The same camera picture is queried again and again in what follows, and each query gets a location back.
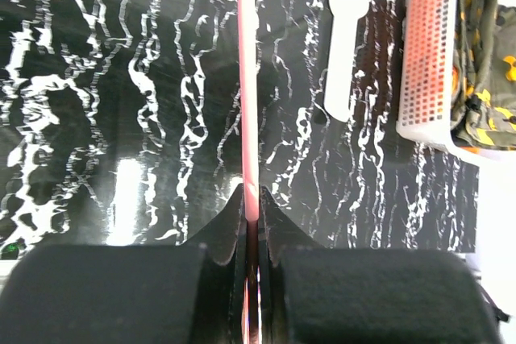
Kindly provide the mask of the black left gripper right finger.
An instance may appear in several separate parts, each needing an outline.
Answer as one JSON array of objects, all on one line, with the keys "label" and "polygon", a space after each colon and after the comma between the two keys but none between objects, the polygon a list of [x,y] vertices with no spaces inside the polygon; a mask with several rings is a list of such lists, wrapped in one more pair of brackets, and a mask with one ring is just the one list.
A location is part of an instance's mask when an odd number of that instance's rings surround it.
[{"label": "black left gripper right finger", "polygon": [[330,249],[263,189],[259,252],[265,343],[499,343],[502,314],[446,251]]}]

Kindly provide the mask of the camouflage yellow trousers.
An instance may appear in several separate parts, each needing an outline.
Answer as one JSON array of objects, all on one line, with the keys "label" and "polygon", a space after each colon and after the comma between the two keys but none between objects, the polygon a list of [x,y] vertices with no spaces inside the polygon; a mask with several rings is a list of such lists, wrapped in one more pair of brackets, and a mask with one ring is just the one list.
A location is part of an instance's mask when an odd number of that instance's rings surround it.
[{"label": "camouflage yellow trousers", "polygon": [[460,147],[515,149],[515,7],[457,0],[451,135]]}]

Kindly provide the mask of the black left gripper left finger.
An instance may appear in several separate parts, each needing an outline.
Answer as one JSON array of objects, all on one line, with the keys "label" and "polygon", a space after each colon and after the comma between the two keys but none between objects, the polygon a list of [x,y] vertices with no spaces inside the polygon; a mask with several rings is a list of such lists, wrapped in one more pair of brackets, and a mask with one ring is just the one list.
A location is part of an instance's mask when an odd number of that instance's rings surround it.
[{"label": "black left gripper left finger", "polygon": [[4,343],[240,343],[243,190],[179,246],[47,245],[1,293]]}]

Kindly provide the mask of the orange trousers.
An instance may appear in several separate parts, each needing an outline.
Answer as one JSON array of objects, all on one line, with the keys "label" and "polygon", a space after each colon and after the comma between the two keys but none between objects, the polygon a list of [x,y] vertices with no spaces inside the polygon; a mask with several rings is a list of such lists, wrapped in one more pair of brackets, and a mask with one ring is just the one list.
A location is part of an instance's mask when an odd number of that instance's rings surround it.
[{"label": "orange trousers", "polygon": [[493,140],[484,133],[478,131],[477,139],[466,132],[466,115],[470,106],[477,108],[479,102],[468,99],[474,95],[475,85],[470,81],[458,66],[452,68],[452,89],[451,89],[451,137],[454,144],[478,155],[481,149],[489,149],[493,146]]}]

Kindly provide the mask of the pink hanger with black trousers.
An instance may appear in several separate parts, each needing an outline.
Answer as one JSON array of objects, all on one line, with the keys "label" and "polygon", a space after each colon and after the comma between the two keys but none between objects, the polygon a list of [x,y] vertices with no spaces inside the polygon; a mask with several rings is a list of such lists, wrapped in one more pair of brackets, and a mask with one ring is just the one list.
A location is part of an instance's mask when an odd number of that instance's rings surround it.
[{"label": "pink hanger with black trousers", "polygon": [[260,342],[258,222],[260,216],[255,0],[238,0],[239,83],[244,213],[247,221],[248,341]]}]

